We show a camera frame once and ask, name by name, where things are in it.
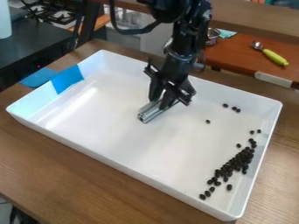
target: white tray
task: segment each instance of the white tray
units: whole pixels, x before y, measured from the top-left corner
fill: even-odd
[[[56,94],[52,83],[11,104],[22,124],[141,180],[220,220],[245,210],[282,104],[256,94],[190,77],[197,90],[190,107],[177,104],[148,124],[137,120],[148,102],[146,63],[99,51],[79,63],[84,79]],[[241,108],[237,114],[222,104]],[[249,134],[261,129],[261,134]],[[206,181],[240,150],[258,142],[247,175],[235,172],[205,201]]]

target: spoon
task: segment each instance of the spoon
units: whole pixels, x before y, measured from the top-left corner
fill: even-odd
[[[268,58],[270,58],[274,63],[276,63],[279,66],[288,66],[289,63],[281,56],[279,56],[277,53],[272,52],[268,49],[264,49],[264,46],[261,44],[261,42],[258,41],[253,41],[251,43],[251,46],[255,49],[255,50],[259,50],[259,51],[263,51],[263,53],[265,53],[267,55]]]

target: blue paper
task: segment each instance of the blue paper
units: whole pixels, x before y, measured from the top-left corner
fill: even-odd
[[[79,70],[79,67],[75,65],[67,68],[52,78],[52,84],[57,94],[61,94],[67,88],[82,80],[84,80],[84,78]]]

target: wooden table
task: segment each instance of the wooden table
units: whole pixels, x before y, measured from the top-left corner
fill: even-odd
[[[108,4],[108,0],[90,0]],[[211,26],[299,44],[299,10],[243,0],[212,0]],[[115,0],[115,6],[150,13],[136,0]]]
[[[250,44],[260,41],[265,48],[287,59],[289,66],[277,66],[262,52],[255,51]],[[272,74],[289,80],[293,88],[299,88],[299,45],[292,45],[269,38],[257,38],[242,33],[231,38],[219,38],[217,45],[205,49],[206,63],[212,67],[254,76],[256,72]]]
[[[93,40],[49,67],[69,67],[100,49],[139,60],[149,57]],[[247,210],[237,223],[299,223],[299,94],[246,76],[213,71],[200,76],[283,102]],[[29,92],[17,84],[0,94],[0,196],[16,207],[51,224],[222,223],[15,121],[5,108]]]

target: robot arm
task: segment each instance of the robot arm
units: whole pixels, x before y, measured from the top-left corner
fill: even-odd
[[[157,63],[149,60],[144,72],[151,78],[149,101],[141,109],[139,119],[148,122],[156,114],[170,108],[177,102],[188,106],[196,94],[188,80],[197,55],[205,48],[208,25],[212,17],[210,0],[137,0],[147,4],[156,20],[154,23],[137,30],[120,30],[115,22],[114,0],[110,0],[112,25],[122,34],[139,34],[152,31],[161,23],[173,23],[172,41],[166,46],[166,58]]]

